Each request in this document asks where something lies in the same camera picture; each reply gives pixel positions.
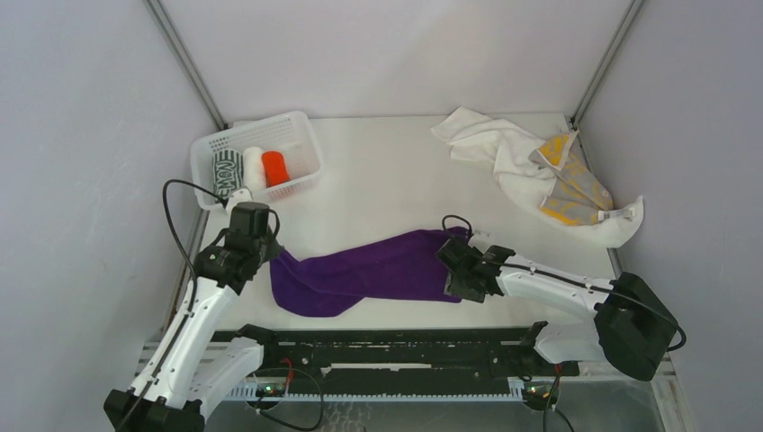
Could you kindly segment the grey yellow patterned towel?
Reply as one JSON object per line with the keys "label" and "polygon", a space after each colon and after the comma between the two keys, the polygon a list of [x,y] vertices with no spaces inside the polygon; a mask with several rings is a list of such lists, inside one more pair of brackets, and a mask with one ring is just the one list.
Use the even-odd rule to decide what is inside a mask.
{"label": "grey yellow patterned towel", "polygon": [[614,209],[614,202],[572,150],[577,136],[576,131],[558,135],[530,154],[531,162],[554,175],[552,189],[539,210],[567,226],[596,225],[604,220],[605,212]]}

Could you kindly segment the orange towel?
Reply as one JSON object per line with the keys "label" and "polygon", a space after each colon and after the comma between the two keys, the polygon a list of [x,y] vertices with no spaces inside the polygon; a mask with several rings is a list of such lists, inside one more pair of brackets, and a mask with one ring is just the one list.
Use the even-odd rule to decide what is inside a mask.
{"label": "orange towel", "polygon": [[268,187],[275,187],[291,181],[285,158],[281,152],[266,151],[261,156]]}

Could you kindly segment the small white towel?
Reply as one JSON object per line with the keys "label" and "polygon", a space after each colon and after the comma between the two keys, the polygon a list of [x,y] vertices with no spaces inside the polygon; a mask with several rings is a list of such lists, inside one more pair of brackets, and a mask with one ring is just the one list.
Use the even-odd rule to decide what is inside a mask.
{"label": "small white towel", "polygon": [[502,121],[460,107],[432,127],[431,132],[450,149],[451,159],[492,165],[503,141],[500,132],[503,126]]}

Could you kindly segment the aluminium corner post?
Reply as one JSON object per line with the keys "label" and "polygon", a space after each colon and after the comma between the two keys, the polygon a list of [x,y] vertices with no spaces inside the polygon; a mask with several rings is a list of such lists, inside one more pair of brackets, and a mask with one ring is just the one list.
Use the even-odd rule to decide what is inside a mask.
{"label": "aluminium corner post", "polygon": [[635,25],[642,9],[647,4],[646,0],[632,0],[629,2],[623,17],[617,24],[615,33],[606,46],[602,58],[599,60],[596,70],[591,77],[586,89],[581,96],[579,103],[570,117],[570,127],[577,130],[587,114],[591,104],[595,100],[597,93],[604,84],[606,77],[615,63],[615,58],[623,47],[626,38]]}
{"label": "aluminium corner post", "polygon": [[210,117],[218,131],[224,131],[228,124],[224,120],[220,108],[215,103],[214,98],[202,77],[200,69],[197,67],[190,50],[184,43],[183,37],[178,31],[170,13],[163,1],[146,0],[143,4],[147,7],[155,24],[166,41],[167,47],[175,57],[179,67],[182,69],[185,77],[195,92],[202,108]]}

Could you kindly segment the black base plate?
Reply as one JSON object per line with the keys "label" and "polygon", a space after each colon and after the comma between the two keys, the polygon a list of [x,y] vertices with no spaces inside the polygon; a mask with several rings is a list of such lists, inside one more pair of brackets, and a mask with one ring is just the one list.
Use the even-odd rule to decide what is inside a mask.
{"label": "black base plate", "polygon": [[579,374],[577,364],[545,362],[522,342],[529,328],[271,330],[247,324],[218,331],[216,342],[253,338],[265,349],[262,378],[278,367],[294,370],[292,382],[340,382],[352,388],[402,390],[426,386],[485,389],[499,379],[525,383]]}

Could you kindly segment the large white towel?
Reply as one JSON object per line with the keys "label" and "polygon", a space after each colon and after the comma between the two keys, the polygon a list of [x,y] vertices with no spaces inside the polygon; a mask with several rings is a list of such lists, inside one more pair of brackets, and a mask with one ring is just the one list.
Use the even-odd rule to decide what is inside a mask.
{"label": "large white towel", "polygon": [[[552,189],[554,175],[547,168],[531,162],[529,156],[549,139],[538,138],[525,130],[503,130],[502,133],[503,141],[498,149],[493,176],[501,190],[519,208],[557,230],[604,248],[621,247],[641,227],[644,216],[641,196],[619,209],[614,203],[614,209],[605,212],[604,220],[596,225],[567,226],[543,214],[539,207]],[[576,148],[576,140],[572,150],[583,160]]]}

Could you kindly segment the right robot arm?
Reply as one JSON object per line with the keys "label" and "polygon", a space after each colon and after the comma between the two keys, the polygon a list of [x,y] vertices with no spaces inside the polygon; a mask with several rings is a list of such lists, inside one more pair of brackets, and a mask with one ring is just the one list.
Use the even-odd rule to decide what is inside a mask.
{"label": "right robot arm", "polygon": [[445,292],[472,302],[489,295],[524,298],[576,318],[574,324],[537,321],[522,339],[520,362],[544,374],[565,362],[607,362],[648,382],[665,354],[687,342],[685,330],[649,285],[636,275],[615,279],[575,275],[493,245],[481,252],[459,238],[437,251],[448,276]]}

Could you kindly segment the purple towel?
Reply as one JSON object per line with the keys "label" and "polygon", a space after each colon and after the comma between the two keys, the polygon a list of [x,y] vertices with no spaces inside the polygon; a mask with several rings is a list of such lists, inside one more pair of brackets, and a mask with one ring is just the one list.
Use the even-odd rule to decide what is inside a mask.
{"label": "purple towel", "polygon": [[272,294],[282,309],[333,318],[366,299],[458,302],[444,293],[448,270],[436,252],[461,227],[417,229],[372,244],[298,260],[283,250],[270,261]]}

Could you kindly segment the white plastic basket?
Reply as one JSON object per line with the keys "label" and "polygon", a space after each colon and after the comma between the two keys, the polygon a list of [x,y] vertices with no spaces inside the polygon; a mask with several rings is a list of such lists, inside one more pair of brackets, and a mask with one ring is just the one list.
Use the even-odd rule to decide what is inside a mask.
{"label": "white plastic basket", "polygon": [[272,203],[302,192],[315,183],[323,170],[323,153],[304,112],[293,111],[259,121],[246,121],[228,130],[196,140],[190,147],[193,182],[211,190],[213,158],[224,149],[242,152],[250,147],[283,155],[290,180],[252,194],[256,202]]}

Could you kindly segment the aluminium corner post left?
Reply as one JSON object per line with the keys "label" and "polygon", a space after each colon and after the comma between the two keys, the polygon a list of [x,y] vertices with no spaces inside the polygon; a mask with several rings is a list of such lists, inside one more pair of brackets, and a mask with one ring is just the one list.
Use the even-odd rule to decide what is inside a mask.
{"label": "aluminium corner post left", "polygon": [[202,108],[210,117],[218,131],[224,131],[228,124],[224,120],[220,108],[215,103],[214,98],[202,77],[200,69],[197,67],[190,50],[184,43],[183,37],[178,31],[170,13],[163,1],[146,0],[143,4],[147,7],[155,24],[166,41],[167,47],[175,57],[179,67],[182,69],[185,77],[195,92]]}

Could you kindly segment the rolled white towel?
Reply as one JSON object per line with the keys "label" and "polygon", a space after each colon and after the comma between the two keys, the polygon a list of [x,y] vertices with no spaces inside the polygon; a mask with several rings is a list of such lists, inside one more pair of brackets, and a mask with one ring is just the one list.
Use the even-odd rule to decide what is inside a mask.
{"label": "rolled white towel", "polygon": [[243,185],[253,194],[267,187],[265,167],[262,161],[264,151],[259,147],[243,151]]}

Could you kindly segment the aluminium corner post right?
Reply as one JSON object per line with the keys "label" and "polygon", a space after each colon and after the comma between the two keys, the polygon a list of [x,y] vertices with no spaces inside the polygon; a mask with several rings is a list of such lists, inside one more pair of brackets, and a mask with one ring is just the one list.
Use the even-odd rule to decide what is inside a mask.
{"label": "aluminium corner post right", "polygon": [[591,77],[586,89],[581,96],[579,103],[570,117],[570,127],[577,130],[587,114],[591,104],[595,100],[597,93],[604,84],[606,77],[615,63],[615,58],[623,47],[626,38],[635,25],[642,9],[647,4],[646,0],[632,0],[629,2],[623,17],[617,24],[615,33],[606,46],[602,58],[599,60],[596,70]]}

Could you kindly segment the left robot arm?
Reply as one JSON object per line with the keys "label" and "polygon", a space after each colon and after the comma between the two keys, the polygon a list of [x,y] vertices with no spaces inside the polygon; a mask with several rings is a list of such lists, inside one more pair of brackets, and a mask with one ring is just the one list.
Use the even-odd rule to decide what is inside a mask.
{"label": "left robot arm", "polygon": [[207,365],[202,357],[245,285],[281,250],[277,214],[259,202],[241,202],[229,226],[200,251],[182,309],[147,365],[126,391],[113,390],[103,408],[117,431],[201,431],[207,418],[247,375],[274,373],[280,349],[249,337],[233,338]]}

